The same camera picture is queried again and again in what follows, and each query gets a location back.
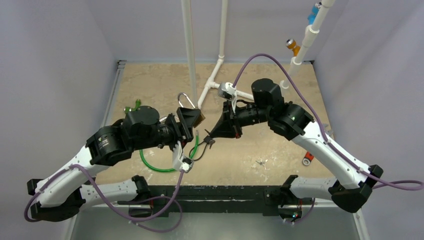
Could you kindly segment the padlock key set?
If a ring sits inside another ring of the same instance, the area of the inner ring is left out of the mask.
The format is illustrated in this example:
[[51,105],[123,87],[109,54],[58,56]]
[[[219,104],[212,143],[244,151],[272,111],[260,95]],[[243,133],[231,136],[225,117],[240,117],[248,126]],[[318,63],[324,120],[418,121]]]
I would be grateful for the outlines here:
[[203,142],[205,142],[209,146],[209,148],[211,149],[213,144],[216,143],[216,141],[214,140],[213,137],[211,137],[211,133],[207,129],[205,129],[205,132],[207,133],[207,135],[203,139]]

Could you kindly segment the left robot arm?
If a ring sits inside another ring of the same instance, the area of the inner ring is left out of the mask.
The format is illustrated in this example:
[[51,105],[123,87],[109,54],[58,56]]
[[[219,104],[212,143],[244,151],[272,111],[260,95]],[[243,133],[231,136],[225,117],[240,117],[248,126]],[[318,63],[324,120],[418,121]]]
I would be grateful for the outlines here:
[[87,181],[130,159],[133,152],[153,147],[169,147],[173,168],[180,173],[189,172],[194,163],[184,156],[183,149],[194,139],[193,130],[203,120],[204,115],[198,108],[179,107],[176,113],[160,120],[155,108],[142,105],[112,125],[101,127],[53,175],[27,182],[31,200],[25,207],[24,218],[28,222],[61,222],[106,201],[146,203],[151,199],[151,192],[142,176],[105,185],[89,185]]

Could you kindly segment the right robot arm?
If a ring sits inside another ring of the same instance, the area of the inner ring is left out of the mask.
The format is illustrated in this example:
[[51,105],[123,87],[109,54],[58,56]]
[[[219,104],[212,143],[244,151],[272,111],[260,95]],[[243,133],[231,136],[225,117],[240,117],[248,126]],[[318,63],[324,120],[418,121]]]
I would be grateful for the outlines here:
[[238,107],[233,85],[220,85],[222,114],[210,137],[238,139],[243,127],[267,123],[275,134],[310,152],[333,174],[332,178],[291,175],[282,185],[282,200],[288,204],[303,198],[331,200],[342,210],[356,213],[369,199],[383,169],[355,159],[340,147],[304,108],[285,102],[280,87],[271,79],[254,81],[251,90],[253,101]]

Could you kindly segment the brass padlock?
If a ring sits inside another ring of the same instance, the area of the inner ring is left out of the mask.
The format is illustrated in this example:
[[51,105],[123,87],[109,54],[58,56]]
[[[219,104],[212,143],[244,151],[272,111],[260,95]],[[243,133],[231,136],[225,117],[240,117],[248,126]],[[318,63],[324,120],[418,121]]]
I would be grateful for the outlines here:
[[[184,107],[183,103],[181,102],[181,96],[184,96],[187,99],[191,108]],[[197,128],[206,119],[202,111],[199,108],[195,107],[195,105],[186,93],[180,92],[177,95],[177,102],[179,106],[183,108],[183,115],[186,115],[188,117],[189,122],[191,123],[193,128]]]

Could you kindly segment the green cable lock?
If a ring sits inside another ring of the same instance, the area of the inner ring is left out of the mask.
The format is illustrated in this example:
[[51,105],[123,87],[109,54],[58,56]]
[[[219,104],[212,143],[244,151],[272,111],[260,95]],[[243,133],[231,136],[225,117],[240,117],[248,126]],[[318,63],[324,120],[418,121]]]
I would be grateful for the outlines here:
[[[184,150],[184,155],[190,158],[194,158],[198,151],[200,144],[199,131],[195,131],[195,138],[193,140],[193,150]],[[176,170],[173,168],[172,153],[166,152],[164,154],[159,153],[159,150],[142,149],[139,150],[139,156],[141,162],[151,171],[158,173],[171,173]]]

